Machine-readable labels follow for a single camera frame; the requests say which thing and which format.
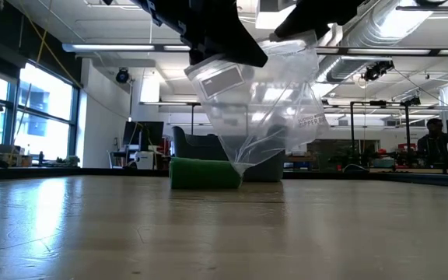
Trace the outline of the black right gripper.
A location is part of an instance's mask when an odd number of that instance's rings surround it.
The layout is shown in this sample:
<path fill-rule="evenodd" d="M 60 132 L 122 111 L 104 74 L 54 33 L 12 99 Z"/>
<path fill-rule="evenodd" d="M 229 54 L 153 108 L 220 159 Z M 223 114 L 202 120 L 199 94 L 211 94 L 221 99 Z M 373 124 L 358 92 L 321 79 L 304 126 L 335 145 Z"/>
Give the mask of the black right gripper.
<path fill-rule="evenodd" d="M 314 31 L 317 39 L 329 30 L 328 24 L 345 25 L 358 13 L 365 0 L 301 0 L 286 19 L 275 29 L 277 38 Z"/>

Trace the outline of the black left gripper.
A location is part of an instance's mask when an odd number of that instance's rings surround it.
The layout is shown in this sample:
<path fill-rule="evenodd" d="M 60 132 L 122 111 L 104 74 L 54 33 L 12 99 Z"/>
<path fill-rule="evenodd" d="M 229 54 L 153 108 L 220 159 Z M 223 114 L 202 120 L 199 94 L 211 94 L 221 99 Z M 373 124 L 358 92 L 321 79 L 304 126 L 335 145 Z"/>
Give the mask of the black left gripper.
<path fill-rule="evenodd" d="M 189 63 L 218 55 L 242 65 L 263 67 L 268 56 L 237 15 L 233 0 L 141 0 L 157 26 L 166 25 L 189 47 Z"/>

